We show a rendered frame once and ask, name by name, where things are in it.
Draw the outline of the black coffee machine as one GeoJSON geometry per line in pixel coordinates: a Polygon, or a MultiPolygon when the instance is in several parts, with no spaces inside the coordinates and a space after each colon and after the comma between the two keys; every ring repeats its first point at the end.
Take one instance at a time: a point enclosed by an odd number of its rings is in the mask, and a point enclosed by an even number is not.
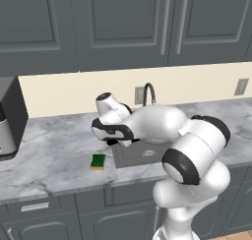
{"type": "Polygon", "coordinates": [[[19,79],[0,78],[0,161],[16,156],[28,119],[19,79]]]}

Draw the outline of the black curved tap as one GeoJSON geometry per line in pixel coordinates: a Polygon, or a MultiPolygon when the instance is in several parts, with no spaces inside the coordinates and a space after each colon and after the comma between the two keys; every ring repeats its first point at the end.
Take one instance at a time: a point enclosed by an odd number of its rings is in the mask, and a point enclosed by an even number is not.
{"type": "Polygon", "coordinates": [[[151,83],[146,83],[144,86],[144,93],[143,93],[143,106],[147,105],[148,90],[151,91],[152,104],[156,104],[156,93],[154,86],[151,83]]]}

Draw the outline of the grey panel under sink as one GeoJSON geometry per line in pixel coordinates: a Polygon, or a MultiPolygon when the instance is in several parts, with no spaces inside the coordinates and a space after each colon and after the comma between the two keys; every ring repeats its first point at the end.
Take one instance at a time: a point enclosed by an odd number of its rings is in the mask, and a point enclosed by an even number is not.
{"type": "Polygon", "coordinates": [[[152,181],[122,186],[106,185],[103,191],[104,205],[112,207],[151,200],[155,183],[152,181]]]}

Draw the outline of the grey drawer front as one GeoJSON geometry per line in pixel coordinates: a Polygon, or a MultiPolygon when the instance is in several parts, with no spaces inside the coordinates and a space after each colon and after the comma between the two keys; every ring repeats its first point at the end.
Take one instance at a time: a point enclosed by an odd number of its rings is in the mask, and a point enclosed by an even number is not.
{"type": "Polygon", "coordinates": [[[62,209],[62,202],[58,197],[49,197],[32,201],[11,203],[0,206],[0,221],[10,222],[15,220],[23,220],[45,215],[51,215],[57,213],[58,211],[61,211],[61,209],[62,209]],[[22,206],[40,204],[45,202],[49,202],[48,209],[21,212],[22,206]]]}

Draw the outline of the grey wall cupboard door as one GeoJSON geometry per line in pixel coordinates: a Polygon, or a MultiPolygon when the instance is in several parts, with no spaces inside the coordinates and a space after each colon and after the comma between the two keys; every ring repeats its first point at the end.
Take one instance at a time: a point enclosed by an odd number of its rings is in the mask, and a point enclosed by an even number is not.
{"type": "Polygon", "coordinates": [[[71,0],[0,0],[0,77],[77,70],[71,0]]]}
{"type": "Polygon", "coordinates": [[[182,0],[175,0],[170,66],[242,62],[252,37],[252,0],[188,0],[181,53],[175,53],[182,0]]]}
{"type": "Polygon", "coordinates": [[[165,67],[175,0],[160,55],[164,0],[72,0],[79,70],[165,67]]]}

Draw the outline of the grey sink basin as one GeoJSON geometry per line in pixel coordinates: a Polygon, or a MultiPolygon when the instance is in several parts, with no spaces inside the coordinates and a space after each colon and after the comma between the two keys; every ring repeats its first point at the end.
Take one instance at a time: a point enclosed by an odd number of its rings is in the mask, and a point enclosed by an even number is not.
{"type": "Polygon", "coordinates": [[[111,149],[116,167],[124,168],[161,162],[161,158],[170,147],[171,143],[148,144],[139,141],[127,148],[116,144],[111,149]]]}

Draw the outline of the grey wall socket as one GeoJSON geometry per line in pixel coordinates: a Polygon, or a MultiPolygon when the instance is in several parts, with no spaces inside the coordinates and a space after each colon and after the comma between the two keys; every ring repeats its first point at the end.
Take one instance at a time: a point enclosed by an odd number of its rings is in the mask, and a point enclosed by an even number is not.
{"type": "Polygon", "coordinates": [[[144,88],[135,87],[135,104],[142,104],[144,101],[144,88]]]}
{"type": "Polygon", "coordinates": [[[239,79],[234,94],[244,95],[248,82],[248,79],[239,79]]]}

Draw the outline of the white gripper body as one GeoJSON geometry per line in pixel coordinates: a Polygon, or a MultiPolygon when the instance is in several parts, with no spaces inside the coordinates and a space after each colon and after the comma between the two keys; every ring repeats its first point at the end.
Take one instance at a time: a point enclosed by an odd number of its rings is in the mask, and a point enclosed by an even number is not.
{"type": "Polygon", "coordinates": [[[94,135],[102,141],[133,141],[134,134],[132,130],[123,124],[102,124],[98,118],[92,123],[94,135]]]}

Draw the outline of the grey base cupboard door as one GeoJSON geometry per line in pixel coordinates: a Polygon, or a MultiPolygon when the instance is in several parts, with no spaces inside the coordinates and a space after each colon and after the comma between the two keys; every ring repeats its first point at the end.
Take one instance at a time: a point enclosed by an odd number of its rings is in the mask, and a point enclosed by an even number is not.
{"type": "Polygon", "coordinates": [[[220,234],[248,230],[252,230],[252,165],[246,172],[220,234]]]}
{"type": "Polygon", "coordinates": [[[152,240],[156,206],[80,216],[83,240],[152,240]]]}
{"type": "Polygon", "coordinates": [[[82,240],[80,230],[75,225],[60,220],[33,219],[3,224],[6,233],[10,227],[16,240],[82,240]]]}

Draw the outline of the green and yellow sponge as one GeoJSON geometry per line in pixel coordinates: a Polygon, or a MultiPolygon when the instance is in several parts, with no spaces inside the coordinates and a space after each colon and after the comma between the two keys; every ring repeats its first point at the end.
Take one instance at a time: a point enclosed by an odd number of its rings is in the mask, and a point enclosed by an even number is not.
{"type": "Polygon", "coordinates": [[[105,155],[94,154],[90,165],[90,169],[102,170],[104,168],[105,155]]]}

